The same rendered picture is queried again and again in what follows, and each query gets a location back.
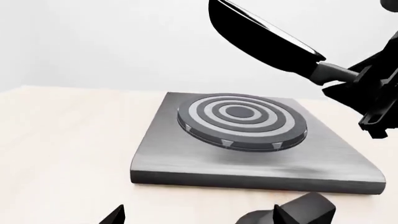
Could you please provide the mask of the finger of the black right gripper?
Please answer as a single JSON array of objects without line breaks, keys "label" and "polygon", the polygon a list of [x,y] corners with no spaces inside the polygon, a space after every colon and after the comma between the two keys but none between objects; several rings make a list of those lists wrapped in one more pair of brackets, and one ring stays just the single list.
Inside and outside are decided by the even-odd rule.
[{"label": "finger of the black right gripper", "polygon": [[398,31],[380,52],[353,65],[348,70],[361,72],[368,66],[371,66],[368,72],[380,80],[388,78],[398,68]]},{"label": "finger of the black right gripper", "polygon": [[361,115],[380,114],[377,97],[382,87],[381,81],[371,83],[341,83],[322,89],[325,96],[343,104]]}]

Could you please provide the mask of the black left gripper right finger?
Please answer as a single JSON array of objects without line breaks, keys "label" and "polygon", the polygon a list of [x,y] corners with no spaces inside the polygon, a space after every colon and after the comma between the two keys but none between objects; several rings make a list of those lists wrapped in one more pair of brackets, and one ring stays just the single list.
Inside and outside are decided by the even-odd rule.
[{"label": "black left gripper right finger", "polygon": [[273,222],[274,222],[274,224],[299,224],[299,222],[297,220],[295,220],[295,218],[290,216],[279,205],[274,205]]}]

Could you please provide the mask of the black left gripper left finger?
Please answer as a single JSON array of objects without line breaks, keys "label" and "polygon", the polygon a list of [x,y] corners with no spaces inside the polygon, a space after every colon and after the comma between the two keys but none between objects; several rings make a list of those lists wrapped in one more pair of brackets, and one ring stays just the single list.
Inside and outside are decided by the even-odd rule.
[{"label": "black left gripper left finger", "polygon": [[119,205],[108,216],[106,216],[99,224],[124,224],[126,219],[124,205]]}]

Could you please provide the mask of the black frying pan grey handle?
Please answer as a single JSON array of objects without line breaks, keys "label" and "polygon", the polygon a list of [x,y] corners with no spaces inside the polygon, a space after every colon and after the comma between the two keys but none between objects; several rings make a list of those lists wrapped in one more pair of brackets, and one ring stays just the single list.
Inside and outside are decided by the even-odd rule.
[{"label": "black frying pan grey handle", "polygon": [[229,0],[208,0],[208,14],[222,37],[270,67],[295,73],[317,85],[353,82],[359,75],[326,63],[326,58],[307,44]]}]

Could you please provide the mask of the black stove knob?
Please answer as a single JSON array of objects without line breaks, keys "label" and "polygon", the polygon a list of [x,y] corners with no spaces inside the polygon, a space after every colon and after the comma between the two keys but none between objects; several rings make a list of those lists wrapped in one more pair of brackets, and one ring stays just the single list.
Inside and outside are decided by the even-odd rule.
[{"label": "black stove knob", "polygon": [[[280,205],[299,224],[331,224],[336,207],[316,192],[302,195]],[[256,210],[239,218],[235,224],[274,224],[272,210]]]}]

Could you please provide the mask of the grey single burner stove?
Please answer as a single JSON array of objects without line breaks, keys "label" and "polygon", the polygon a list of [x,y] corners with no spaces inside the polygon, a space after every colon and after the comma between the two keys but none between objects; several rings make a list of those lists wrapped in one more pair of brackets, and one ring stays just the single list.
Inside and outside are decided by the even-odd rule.
[{"label": "grey single burner stove", "polygon": [[379,195],[383,173],[291,98],[166,93],[130,168],[135,184]]}]

